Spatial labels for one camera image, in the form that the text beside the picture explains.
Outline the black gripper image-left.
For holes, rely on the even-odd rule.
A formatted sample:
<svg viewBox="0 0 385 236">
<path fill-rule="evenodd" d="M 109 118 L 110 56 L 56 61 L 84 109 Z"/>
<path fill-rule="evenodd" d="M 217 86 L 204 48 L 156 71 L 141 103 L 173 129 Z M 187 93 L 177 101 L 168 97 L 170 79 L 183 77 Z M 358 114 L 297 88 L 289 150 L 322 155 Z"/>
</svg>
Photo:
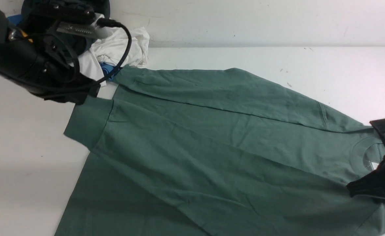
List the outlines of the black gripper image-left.
<svg viewBox="0 0 385 236">
<path fill-rule="evenodd" d="M 54 33 L 5 33 L 2 76 L 43 100 L 81 105 L 100 83 L 80 73 L 68 43 Z"/>
</svg>

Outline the black robot arm with Piper label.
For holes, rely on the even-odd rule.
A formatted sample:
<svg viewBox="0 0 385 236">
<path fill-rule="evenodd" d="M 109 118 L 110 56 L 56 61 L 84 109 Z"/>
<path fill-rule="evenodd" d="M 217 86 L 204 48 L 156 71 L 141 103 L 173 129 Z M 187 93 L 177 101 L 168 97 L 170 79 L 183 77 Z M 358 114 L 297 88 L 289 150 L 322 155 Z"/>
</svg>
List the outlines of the black robot arm with Piper label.
<svg viewBox="0 0 385 236">
<path fill-rule="evenodd" d="M 47 21 L 43 33 L 26 34 L 0 10 L 0 75 L 43 100 L 81 105 L 87 96 L 96 97 L 101 83 L 117 73 L 131 49 L 128 28 L 93 10 L 39 4 L 30 17 Z M 122 29 L 128 43 L 116 67 L 96 81 L 80 73 L 76 53 L 56 32 L 103 39 L 108 36 L 106 28 Z M 385 119 L 370 124 L 385 146 Z M 346 187 L 351 197 L 371 197 L 385 204 L 385 155 L 377 169 Z"/>
</svg>

